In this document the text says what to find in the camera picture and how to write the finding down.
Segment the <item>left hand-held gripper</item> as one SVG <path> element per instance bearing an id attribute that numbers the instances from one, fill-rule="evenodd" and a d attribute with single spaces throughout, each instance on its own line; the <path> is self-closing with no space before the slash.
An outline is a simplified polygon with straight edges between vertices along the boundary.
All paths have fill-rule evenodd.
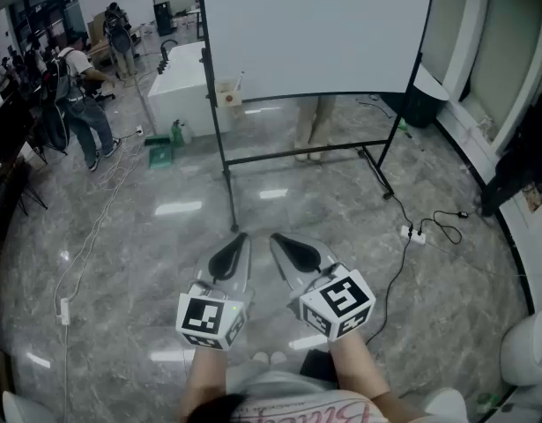
<path id="1" fill-rule="evenodd" d="M 219 241 L 197 261 L 188 290 L 178 300 L 175 329 L 195 347 L 228 351 L 248 321 L 255 292 L 249 287 L 251 242 L 247 233 Z"/>

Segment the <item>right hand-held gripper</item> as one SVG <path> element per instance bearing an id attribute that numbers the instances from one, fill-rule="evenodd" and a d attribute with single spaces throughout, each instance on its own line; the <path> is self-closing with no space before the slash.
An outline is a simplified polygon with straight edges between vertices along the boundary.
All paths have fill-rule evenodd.
<path id="1" fill-rule="evenodd" d="M 366 323 L 376 298 L 357 270 L 349 270 L 324 242 L 306 235 L 271 235 L 274 260 L 291 288 L 289 308 L 330 341 Z"/>

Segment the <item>small wooden box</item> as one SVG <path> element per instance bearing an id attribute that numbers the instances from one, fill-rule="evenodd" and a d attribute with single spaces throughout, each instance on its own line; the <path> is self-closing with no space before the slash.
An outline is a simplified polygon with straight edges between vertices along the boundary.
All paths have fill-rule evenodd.
<path id="1" fill-rule="evenodd" d="M 237 107 L 242 104 L 241 88 L 239 91 L 234 90 L 237 79 L 214 82 L 216 103 L 219 108 Z"/>

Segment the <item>person's right forearm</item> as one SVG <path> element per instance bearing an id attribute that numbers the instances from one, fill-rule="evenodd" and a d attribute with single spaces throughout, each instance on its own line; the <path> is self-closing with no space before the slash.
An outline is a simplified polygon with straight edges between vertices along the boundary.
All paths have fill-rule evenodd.
<path id="1" fill-rule="evenodd" d="M 427 416 L 391 391 L 357 331 L 329 342 L 329 348 L 342 390 L 368 398 L 390 423 L 411 423 Z"/>

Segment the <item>person's left forearm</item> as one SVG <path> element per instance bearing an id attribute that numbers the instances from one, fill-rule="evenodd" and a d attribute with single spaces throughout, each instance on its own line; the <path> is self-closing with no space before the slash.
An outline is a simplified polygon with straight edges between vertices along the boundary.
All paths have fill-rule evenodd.
<path id="1" fill-rule="evenodd" d="M 227 352 L 206 347 L 195 351 L 179 407 L 179 423 L 229 423 L 226 396 Z"/>

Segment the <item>green box on floor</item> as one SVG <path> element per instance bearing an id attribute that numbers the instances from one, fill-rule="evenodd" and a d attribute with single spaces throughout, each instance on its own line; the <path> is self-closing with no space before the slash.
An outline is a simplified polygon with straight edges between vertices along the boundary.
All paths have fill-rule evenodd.
<path id="1" fill-rule="evenodd" d="M 173 163 L 173 147 L 171 145 L 157 145 L 149 151 L 149 168 L 160 169 L 170 167 Z"/>

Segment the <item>white whiteboard on black stand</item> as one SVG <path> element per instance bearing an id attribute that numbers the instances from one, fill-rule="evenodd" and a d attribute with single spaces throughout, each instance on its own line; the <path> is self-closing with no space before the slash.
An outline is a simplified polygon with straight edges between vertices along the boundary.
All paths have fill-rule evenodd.
<path id="1" fill-rule="evenodd" d="M 199 0 L 207 98 L 244 71 L 242 104 L 398 93 L 408 102 L 433 0 Z"/>

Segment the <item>black waist pouch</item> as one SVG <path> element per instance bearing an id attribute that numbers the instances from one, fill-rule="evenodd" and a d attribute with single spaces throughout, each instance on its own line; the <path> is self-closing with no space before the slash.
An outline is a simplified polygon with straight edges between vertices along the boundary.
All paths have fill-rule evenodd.
<path id="1" fill-rule="evenodd" d="M 330 352 L 317 349 L 308 351 L 302 362 L 300 374 L 324 382 L 338 382 L 337 372 Z"/>

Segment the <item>person's white printed shirt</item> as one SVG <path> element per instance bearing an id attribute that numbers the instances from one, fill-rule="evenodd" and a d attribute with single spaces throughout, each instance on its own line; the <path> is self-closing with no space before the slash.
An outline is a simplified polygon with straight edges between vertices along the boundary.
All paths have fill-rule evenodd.
<path id="1" fill-rule="evenodd" d="M 232 367 L 226 391 L 245 400 L 231 423 L 389 423 L 368 398 L 323 382 L 271 369 L 259 361 Z"/>

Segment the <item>white rectangular cabinet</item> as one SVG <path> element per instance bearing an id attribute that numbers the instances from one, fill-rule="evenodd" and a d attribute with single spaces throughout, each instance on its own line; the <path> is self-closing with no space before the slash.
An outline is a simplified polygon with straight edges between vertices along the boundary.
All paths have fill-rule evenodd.
<path id="1" fill-rule="evenodd" d="M 148 93 L 155 129 L 167 134 L 175 121 L 188 126 L 192 137 L 213 135 L 215 127 L 204 66 L 201 63 L 204 43 L 173 46 L 168 62 Z"/>

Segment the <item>black trash bin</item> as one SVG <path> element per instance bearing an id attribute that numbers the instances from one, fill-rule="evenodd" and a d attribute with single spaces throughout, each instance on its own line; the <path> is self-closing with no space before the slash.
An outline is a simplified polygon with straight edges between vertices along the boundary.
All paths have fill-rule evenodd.
<path id="1" fill-rule="evenodd" d="M 403 111 L 403 118 L 407 125 L 425 129 L 436 119 L 441 104 L 440 100 L 414 86 Z"/>

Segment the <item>black curved fixture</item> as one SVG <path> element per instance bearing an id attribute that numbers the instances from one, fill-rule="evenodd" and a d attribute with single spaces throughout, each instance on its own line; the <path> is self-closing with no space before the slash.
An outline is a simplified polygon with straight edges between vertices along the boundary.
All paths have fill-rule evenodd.
<path id="1" fill-rule="evenodd" d="M 167 64 L 168 64 L 168 51 L 167 51 L 167 48 L 166 48 L 166 45 L 168 43 L 172 43 L 175 46 L 178 45 L 178 42 L 173 40 L 173 39 L 168 39 L 168 40 L 165 40 L 165 41 L 163 41 L 161 43 L 161 45 L 160 45 L 161 60 L 160 60 L 159 66 L 157 67 L 157 71 L 158 71 L 159 75 L 163 74 L 164 69 L 166 69 Z"/>

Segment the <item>black tall cabinet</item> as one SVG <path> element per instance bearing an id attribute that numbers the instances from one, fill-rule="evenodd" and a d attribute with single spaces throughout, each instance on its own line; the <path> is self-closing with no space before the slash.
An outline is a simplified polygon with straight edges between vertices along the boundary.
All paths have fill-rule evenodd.
<path id="1" fill-rule="evenodd" d="M 153 6 L 159 36 L 167 36 L 173 32 L 170 3 L 168 1 Z"/>

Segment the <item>white round stool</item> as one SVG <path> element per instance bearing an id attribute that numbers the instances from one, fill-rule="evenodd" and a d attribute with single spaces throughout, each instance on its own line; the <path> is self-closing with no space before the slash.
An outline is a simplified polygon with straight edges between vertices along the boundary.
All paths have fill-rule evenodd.
<path id="1" fill-rule="evenodd" d="M 512 326 L 500 350 L 501 377 L 518 387 L 542 383 L 542 311 Z"/>

